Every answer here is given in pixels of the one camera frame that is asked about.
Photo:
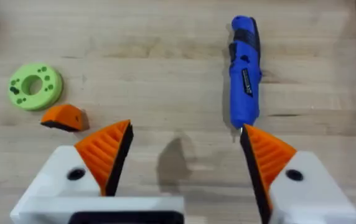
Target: wooden surface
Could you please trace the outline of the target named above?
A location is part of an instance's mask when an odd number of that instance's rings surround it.
[[[256,126],[315,152],[356,206],[355,0],[0,0],[0,223],[57,146],[121,119],[135,137],[118,195],[183,195],[187,223],[259,223],[228,116],[237,14],[260,29]],[[91,130],[13,107],[7,81],[29,62],[60,71],[59,102]]]

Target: green 3d printed disc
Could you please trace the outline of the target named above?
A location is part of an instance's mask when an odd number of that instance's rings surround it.
[[[41,82],[41,88],[32,94],[30,88]],[[54,104],[63,89],[62,77],[50,66],[36,63],[23,65],[9,80],[9,98],[24,110],[42,110]]]

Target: blue electric screwdriver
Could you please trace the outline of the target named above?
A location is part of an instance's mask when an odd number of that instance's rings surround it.
[[[253,125],[260,114],[258,84],[261,81],[260,37],[252,17],[236,16],[232,20],[235,32],[229,45],[230,119],[235,128]]]

